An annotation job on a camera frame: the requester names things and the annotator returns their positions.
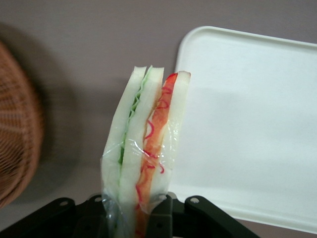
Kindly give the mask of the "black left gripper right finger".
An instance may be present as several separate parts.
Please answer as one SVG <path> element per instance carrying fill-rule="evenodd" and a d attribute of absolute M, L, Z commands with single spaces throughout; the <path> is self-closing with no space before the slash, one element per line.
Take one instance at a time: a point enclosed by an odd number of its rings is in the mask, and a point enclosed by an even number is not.
<path fill-rule="evenodd" d="M 152 211 L 147 238 L 257 238 L 258 235 L 202 196 L 172 195 Z"/>

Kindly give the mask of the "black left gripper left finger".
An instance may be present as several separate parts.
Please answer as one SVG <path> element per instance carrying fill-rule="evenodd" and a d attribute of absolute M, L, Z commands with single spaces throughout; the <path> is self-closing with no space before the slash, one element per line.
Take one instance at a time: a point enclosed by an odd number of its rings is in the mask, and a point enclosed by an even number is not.
<path fill-rule="evenodd" d="M 0 232 L 2 238 L 107 238 L 102 197 L 94 195 L 76 205 L 62 197 Z"/>

